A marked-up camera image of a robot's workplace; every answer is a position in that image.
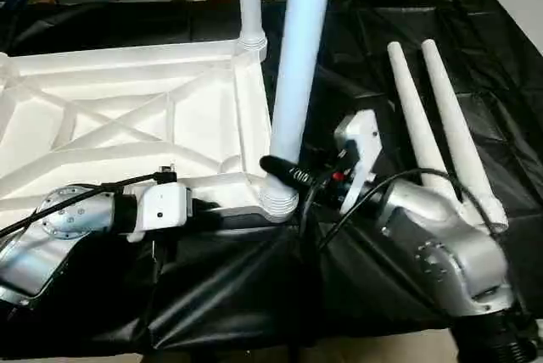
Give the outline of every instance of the white pole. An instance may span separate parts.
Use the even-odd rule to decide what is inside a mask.
[[[447,172],[401,45],[391,42],[388,51],[417,164],[421,168]],[[422,175],[422,179],[425,187],[457,202],[455,191],[446,179],[433,175]]]
[[[433,40],[423,42],[423,54],[458,179],[481,201],[493,223],[506,226],[507,216],[501,202],[492,192],[451,80]]]
[[[279,64],[271,155],[297,163],[311,95],[327,0],[288,0]],[[287,220],[298,195],[273,176],[266,178],[260,200],[271,221]]]
[[[266,58],[267,39],[262,30],[260,0],[239,0],[241,6],[241,33],[239,46],[246,51],[259,51],[260,60]]]

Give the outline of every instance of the red button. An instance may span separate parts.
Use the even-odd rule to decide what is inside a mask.
[[[336,182],[343,182],[345,180],[345,174],[343,172],[334,172],[332,174],[332,179]]]

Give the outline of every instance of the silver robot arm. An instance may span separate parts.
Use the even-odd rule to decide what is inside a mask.
[[[34,308],[71,252],[92,234],[115,232],[136,242],[146,232],[183,226],[192,216],[190,189],[176,180],[171,167],[154,175],[156,184],[127,188],[111,184],[110,190],[59,209],[7,237],[0,248],[0,300]],[[80,185],[55,189],[35,213],[93,189]]]

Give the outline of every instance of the black wire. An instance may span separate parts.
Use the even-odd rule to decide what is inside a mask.
[[[35,221],[39,221],[40,219],[51,215],[54,212],[58,212],[59,210],[62,210],[64,208],[67,208],[68,206],[71,206],[72,204],[77,204],[85,199],[92,198],[94,196],[99,195],[100,193],[104,192],[114,192],[115,190],[119,189],[120,187],[125,187],[127,185],[132,185],[134,183],[138,182],[144,182],[148,181],[150,179],[154,179],[157,176],[159,176],[160,173],[154,173],[154,174],[148,174],[143,176],[136,176],[135,178],[129,178],[125,179],[123,181],[118,182],[112,182],[112,183],[103,183],[97,187],[92,188],[90,191],[86,191],[84,193],[81,193],[77,196],[74,196],[72,198],[66,199],[63,202],[60,202],[59,204],[55,204],[54,206],[51,206],[50,208],[41,210],[39,212],[33,213],[32,215],[24,218],[21,221],[16,221],[14,224],[9,225],[2,230],[0,230],[0,238],[6,237],[8,234],[11,234],[13,232],[17,232],[20,229],[28,227],[31,223],[34,223]]]
[[[307,191],[307,194],[305,195],[304,204],[302,206],[302,213],[299,221],[299,235],[301,237],[304,236],[305,229],[307,228],[307,220],[309,219],[309,213],[311,210],[311,206],[315,202],[315,197],[319,193],[321,189],[323,189],[326,185],[326,182],[328,179],[330,179],[335,172],[335,169],[327,170],[321,175],[315,179],[315,181],[311,184],[311,187],[309,188],[309,191]]]
[[[441,170],[433,170],[431,168],[416,168],[414,170],[404,170],[403,172],[399,172],[397,174],[394,174],[392,176],[389,176],[388,178],[381,181],[376,187],[368,191],[333,227],[330,229],[330,231],[326,234],[326,236],[319,242],[318,245],[318,251],[322,252],[328,244],[332,241],[334,237],[337,236],[339,233],[339,230],[343,227],[343,225],[347,222],[347,220],[365,203],[367,203],[372,196],[383,189],[384,187],[387,187],[390,183],[396,181],[397,179],[400,179],[402,177],[406,176],[414,176],[414,175],[423,175],[423,174],[430,174],[430,175],[436,175],[440,176],[442,178],[445,178],[447,181],[449,181],[453,187],[459,189],[473,204],[473,207],[477,210],[479,215],[481,216],[481,219],[483,220],[484,225],[489,229],[490,236],[494,238],[496,241],[498,241],[499,232],[495,229],[495,227],[492,225],[492,221],[490,220],[488,214],[484,210],[483,206],[479,202],[479,200],[471,193],[471,191],[463,185],[460,181],[458,181],[454,176],[450,176],[446,172],[443,172]]]

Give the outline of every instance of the table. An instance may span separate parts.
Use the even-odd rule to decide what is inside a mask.
[[[270,106],[284,7],[275,2],[263,8],[269,39],[263,74]],[[2,32],[3,45],[9,54],[20,55],[234,38],[239,33],[236,8],[207,3],[39,6],[4,21],[10,31]],[[383,139],[377,173],[414,166],[385,47],[402,42],[435,125],[438,116],[418,51],[427,37],[439,45],[490,182],[507,209],[511,228],[505,245],[512,267],[529,308],[543,317],[543,273],[537,268],[543,262],[543,58],[496,0],[332,2],[302,161],[322,165],[340,120],[372,108]],[[319,209],[310,232],[322,234],[334,217]],[[312,237],[300,245],[296,220],[274,226],[256,215],[201,219],[191,230],[171,233],[171,259],[159,277],[152,274],[149,243],[129,245],[115,237],[90,243],[38,310],[4,321],[0,355],[257,348],[445,327],[442,316],[369,256],[358,235],[362,228],[372,226],[357,220],[318,259],[311,252]],[[381,237],[379,245],[416,277],[391,243]]]

